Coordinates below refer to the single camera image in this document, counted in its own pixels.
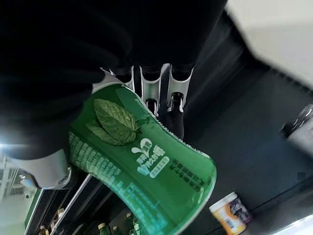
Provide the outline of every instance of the product label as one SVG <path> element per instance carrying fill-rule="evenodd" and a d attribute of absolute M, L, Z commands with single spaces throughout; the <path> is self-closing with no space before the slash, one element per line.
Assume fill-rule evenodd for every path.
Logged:
<path fill-rule="evenodd" d="M 166 164 L 168 164 L 170 159 L 167 156 L 164 156 L 165 151 L 157 145 L 153 147 L 153 153 L 150 156 L 149 151 L 152 146 L 153 145 L 151 140 L 148 138 L 143 138 L 140 141 L 140 149 L 133 147 L 132 152 L 135 154 L 140 154 L 136 160 L 136 162 L 139 164 L 137 171 L 143 175 L 150 175 L 151 178 L 155 178 L 164 169 Z"/>

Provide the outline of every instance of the yellow bottle cap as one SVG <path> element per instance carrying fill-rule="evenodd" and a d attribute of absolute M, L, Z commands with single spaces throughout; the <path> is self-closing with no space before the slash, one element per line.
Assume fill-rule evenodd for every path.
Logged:
<path fill-rule="evenodd" d="M 105 223 L 99 224 L 99 225 L 98 225 L 98 229 L 100 230 L 100 229 L 104 228 L 105 226 L 106 226 Z"/>

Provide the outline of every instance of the green bottle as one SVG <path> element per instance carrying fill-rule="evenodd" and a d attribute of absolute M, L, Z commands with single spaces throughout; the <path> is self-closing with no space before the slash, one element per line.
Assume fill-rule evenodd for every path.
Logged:
<path fill-rule="evenodd" d="M 105 223 L 99 224 L 98 229 L 99 229 L 100 235 L 110 235 L 110 231 Z"/>
<path fill-rule="evenodd" d="M 182 232 L 212 193 L 212 159 L 170 133 L 110 74 L 93 91 L 70 130 L 71 162 L 114 191 L 148 234 Z"/>
<path fill-rule="evenodd" d="M 122 235 L 117 226 L 113 227 L 113 234 L 114 235 Z"/>
<path fill-rule="evenodd" d="M 126 234 L 129 234 L 129 235 L 134 234 L 133 218 L 134 218 L 133 213 L 129 212 L 126 214 L 126 218 L 125 218 Z"/>

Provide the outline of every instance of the mint leaf illustration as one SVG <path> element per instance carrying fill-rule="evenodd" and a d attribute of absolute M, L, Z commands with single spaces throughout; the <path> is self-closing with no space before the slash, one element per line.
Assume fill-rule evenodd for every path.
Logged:
<path fill-rule="evenodd" d="M 103 142 L 115 145 L 115 146 L 121 146 L 124 145 L 124 143 L 114 139 L 112 136 L 110 136 L 100 125 L 100 123 L 97 120 L 92 120 L 91 122 L 86 124 L 86 127 L 93 132 L 97 137 L 99 137 L 100 140 Z"/>
<path fill-rule="evenodd" d="M 125 145 L 136 139 L 139 125 L 131 112 L 104 99 L 94 100 L 94 111 L 98 122 L 87 124 L 87 128 L 102 141 Z"/>

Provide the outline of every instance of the white ceiling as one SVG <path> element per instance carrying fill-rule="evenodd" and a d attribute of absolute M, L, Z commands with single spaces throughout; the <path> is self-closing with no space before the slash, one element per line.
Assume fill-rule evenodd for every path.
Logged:
<path fill-rule="evenodd" d="M 252 53 L 313 89 L 313 0 L 228 0 Z"/>

